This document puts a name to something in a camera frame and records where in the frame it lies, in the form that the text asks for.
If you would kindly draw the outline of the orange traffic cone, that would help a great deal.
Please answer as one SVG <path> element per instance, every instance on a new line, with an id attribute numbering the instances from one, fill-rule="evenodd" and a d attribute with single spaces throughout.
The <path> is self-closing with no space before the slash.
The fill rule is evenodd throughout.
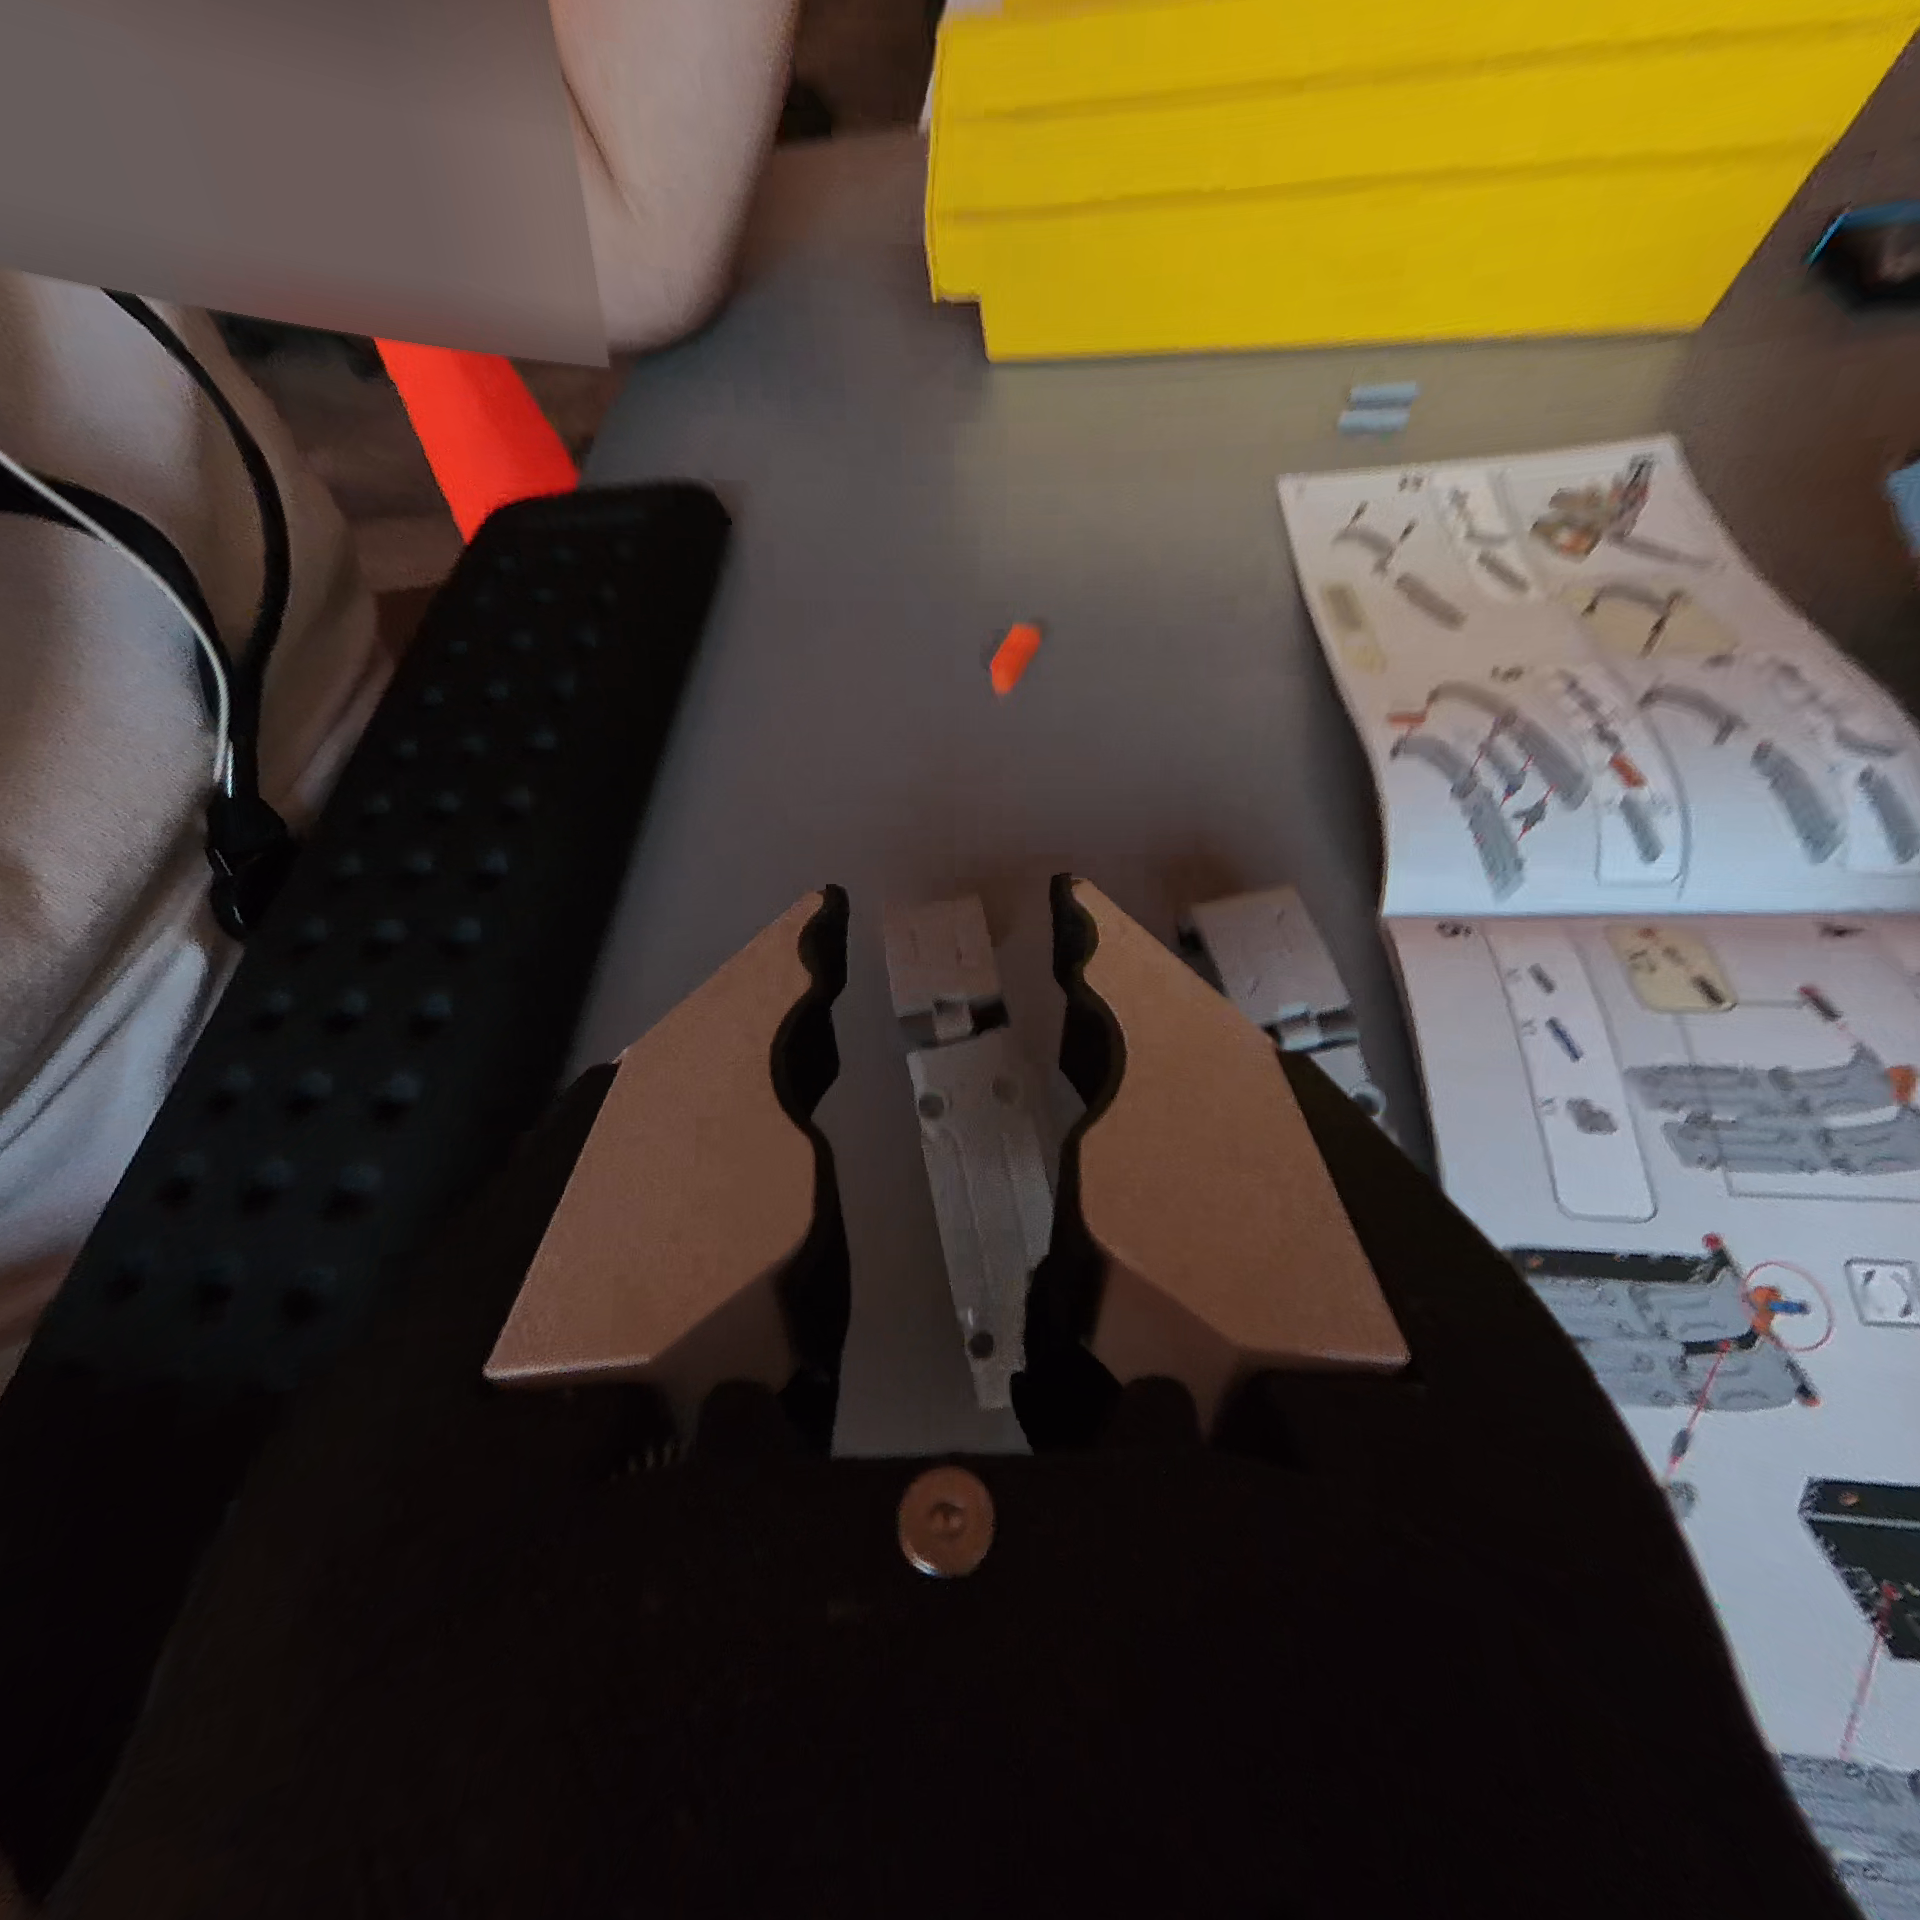
<path id="1" fill-rule="evenodd" d="M 373 339 L 457 534 L 531 499 L 571 494 L 580 472 L 511 358 Z"/>

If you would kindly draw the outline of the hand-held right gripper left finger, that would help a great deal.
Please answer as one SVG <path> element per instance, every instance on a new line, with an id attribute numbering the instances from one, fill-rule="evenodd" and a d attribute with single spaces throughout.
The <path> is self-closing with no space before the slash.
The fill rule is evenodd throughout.
<path id="1" fill-rule="evenodd" d="M 613 1062 L 485 1362 L 491 1384 L 836 1397 L 849 1237 L 816 1110 L 849 891 L 808 891 Z"/>

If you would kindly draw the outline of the light grey shirt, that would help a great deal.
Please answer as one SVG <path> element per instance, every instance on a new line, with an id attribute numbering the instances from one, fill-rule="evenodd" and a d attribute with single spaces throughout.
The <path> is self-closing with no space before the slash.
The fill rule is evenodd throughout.
<path id="1" fill-rule="evenodd" d="M 258 727 L 266 802 L 319 812 L 388 677 L 347 522 L 216 318 L 156 304 L 247 424 L 290 522 Z M 152 525 L 236 662 L 266 560 L 213 400 L 105 291 L 5 269 L 3 442 Z M 210 911 L 218 734 L 172 594 L 92 532 L 3 534 L 3 1343 L 11 1376 L 239 960 Z"/>

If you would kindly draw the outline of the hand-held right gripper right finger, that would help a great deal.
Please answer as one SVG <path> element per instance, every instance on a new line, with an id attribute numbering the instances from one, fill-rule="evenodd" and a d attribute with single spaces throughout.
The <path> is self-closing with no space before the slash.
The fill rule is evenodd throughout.
<path id="1" fill-rule="evenodd" d="M 1280 1046 L 1090 880 L 1053 875 L 1048 901 L 1083 1103 L 1048 1243 L 1050 1407 L 1101 1424 L 1169 1380 L 1216 1424 L 1261 1376 L 1403 1376 Z"/>

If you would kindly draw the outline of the black box with blue edge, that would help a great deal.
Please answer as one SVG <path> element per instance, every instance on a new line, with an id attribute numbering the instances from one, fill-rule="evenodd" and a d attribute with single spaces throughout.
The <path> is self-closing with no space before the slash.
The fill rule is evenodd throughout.
<path id="1" fill-rule="evenodd" d="M 1917 307 L 1917 199 L 1835 213 L 1807 267 L 1849 307 Z"/>

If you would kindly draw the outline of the grey toy panel assembly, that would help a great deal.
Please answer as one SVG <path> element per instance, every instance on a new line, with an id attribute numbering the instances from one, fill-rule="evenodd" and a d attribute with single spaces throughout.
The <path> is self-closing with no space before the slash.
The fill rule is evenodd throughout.
<path id="1" fill-rule="evenodd" d="M 1017 1036 L 985 902 L 892 901 L 880 949 L 952 1317 L 976 1404 L 1013 1414 L 1028 1295 L 1053 1228 L 1043 1080 Z"/>
<path id="2" fill-rule="evenodd" d="M 1277 1051 L 1303 1054 L 1388 1131 L 1388 1103 L 1360 1043 L 1360 1019 L 1328 944 L 1292 887 L 1187 907 L 1177 946 Z"/>

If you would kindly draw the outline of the person's left forearm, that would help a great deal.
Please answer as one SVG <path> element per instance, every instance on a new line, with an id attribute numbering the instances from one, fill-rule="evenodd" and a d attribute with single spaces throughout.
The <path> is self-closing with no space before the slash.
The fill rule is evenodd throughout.
<path id="1" fill-rule="evenodd" d="M 777 136 L 797 3 L 551 3 L 609 348 L 725 300 Z"/>

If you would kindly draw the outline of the black studded foam mat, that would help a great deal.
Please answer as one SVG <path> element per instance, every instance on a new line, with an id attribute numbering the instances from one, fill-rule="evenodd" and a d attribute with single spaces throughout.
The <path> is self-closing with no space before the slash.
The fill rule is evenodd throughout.
<path id="1" fill-rule="evenodd" d="M 250 1429 L 330 1368 L 564 1064 L 723 581 L 685 477 L 497 511 L 423 613 L 5 1392 L 5 1640 L 200 1555 Z"/>

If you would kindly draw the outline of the yellow plastic bin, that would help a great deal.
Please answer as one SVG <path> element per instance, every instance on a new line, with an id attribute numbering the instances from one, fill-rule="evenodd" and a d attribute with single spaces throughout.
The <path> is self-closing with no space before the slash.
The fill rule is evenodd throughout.
<path id="1" fill-rule="evenodd" d="M 1689 334 L 1916 3 L 948 6 L 927 262 L 997 363 Z"/>

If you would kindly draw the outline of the building instruction booklet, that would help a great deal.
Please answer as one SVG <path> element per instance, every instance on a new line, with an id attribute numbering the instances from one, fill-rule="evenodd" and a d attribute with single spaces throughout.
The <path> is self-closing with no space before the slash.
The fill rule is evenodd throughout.
<path id="1" fill-rule="evenodd" d="M 1637 1435 L 1843 1883 L 1916 1915 L 1916 722 L 1673 442 L 1280 509 L 1442 1186 Z"/>

